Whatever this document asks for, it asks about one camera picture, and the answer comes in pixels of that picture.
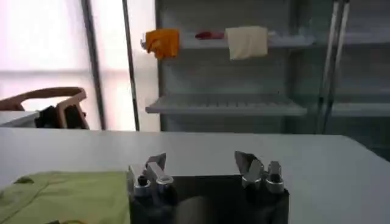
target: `orange cloth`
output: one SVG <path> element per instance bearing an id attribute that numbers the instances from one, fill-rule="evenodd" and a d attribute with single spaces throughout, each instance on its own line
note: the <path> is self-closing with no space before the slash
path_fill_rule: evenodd
<path id="1" fill-rule="evenodd" d="M 147 52 L 154 52 L 158 59 L 173 58 L 179 51 L 179 31 L 158 29 L 146 33 Z"/>

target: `cream towel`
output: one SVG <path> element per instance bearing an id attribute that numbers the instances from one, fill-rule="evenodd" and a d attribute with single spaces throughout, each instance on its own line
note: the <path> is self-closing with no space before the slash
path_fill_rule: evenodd
<path id="1" fill-rule="evenodd" d="M 244 26 L 227 28 L 225 32 L 229 44 L 231 60 L 267 55 L 267 28 L 260 26 Z"/>

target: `white wall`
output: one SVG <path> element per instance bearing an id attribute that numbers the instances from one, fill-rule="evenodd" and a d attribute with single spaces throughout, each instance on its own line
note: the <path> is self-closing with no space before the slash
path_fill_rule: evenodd
<path id="1" fill-rule="evenodd" d="M 77 0 L 0 1 L 0 99 L 26 91 L 80 86 L 91 129 L 100 129 L 82 8 Z M 26 110 L 59 99 L 29 100 Z"/>
<path id="2" fill-rule="evenodd" d="M 154 30 L 154 0 L 128 0 L 133 64 L 141 131 L 160 131 L 160 117 L 147 114 L 145 107 L 158 99 L 157 60 L 141 48 L 143 34 Z"/>
<path id="3" fill-rule="evenodd" d="M 109 130 L 135 130 L 122 1 L 91 1 Z"/>

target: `metal pole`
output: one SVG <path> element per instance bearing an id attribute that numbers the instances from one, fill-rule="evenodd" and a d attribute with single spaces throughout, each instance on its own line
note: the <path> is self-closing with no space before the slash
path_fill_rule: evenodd
<path id="1" fill-rule="evenodd" d="M 137 92 L 135 91 L 132 40 L 130 39 L 131 34 L 130 34 L 129 11 L 127 7 L 127 0 L 122 0 L 122 5 L 123 5 L 123 17 L 124 17 L 124 29 L 126 32 L 127 60 L 129 61 L 130 85 L 132 88 L 132 97 L 133 97 L 135 130 L 139 131 L 140 120 L 138 118 L 138 105 L 137 105 L 137 94 L 136 94 Z"/>
<path id="2" fill-rule="evenodd" d="M 94 30 L 94 26 L 93 26 L 93 17 L 92 17 L 92 9 L 91 9 L 90 0 L 81 0 L 81 6 L 82 6 L 82 10 L 83 10 L 85 32 L 87 35 L 88 52 L 90 55 L 93 84 L 94 84 L 95 93 L 96 93 L 96 101 L 98 104 L 97 109 L 99 111 L 99 118 L 100 118 L 101 127 L 103 130 L 105 130 L 106 126 L 105 126 L 105 116 L 104 116 L 104 105 L 103 105 L 101 80 L 100 80 L 100 74 L 99 74 L 99 60 L 98 60 L 98 53 L 96 50 L 96 37 L 95 37 L 95 30 Z"/>

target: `towel hanging on shelf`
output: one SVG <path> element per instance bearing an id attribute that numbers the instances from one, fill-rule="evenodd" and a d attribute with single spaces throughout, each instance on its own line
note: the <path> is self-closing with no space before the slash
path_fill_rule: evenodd
<path id="1" fill-rule="evenodd" d="M 141 46 L 148 53 L 154 52 L 157 59 L 176 57 L 179 51 L 179 31 L 158 29 L 147 32 Z"/>
<path id="2" fill-rule="evenodd" d="M 260 26 L 233 27 L 227 28 L 225 32 L 231 60 L 267 55 L 267 28 Z"/>

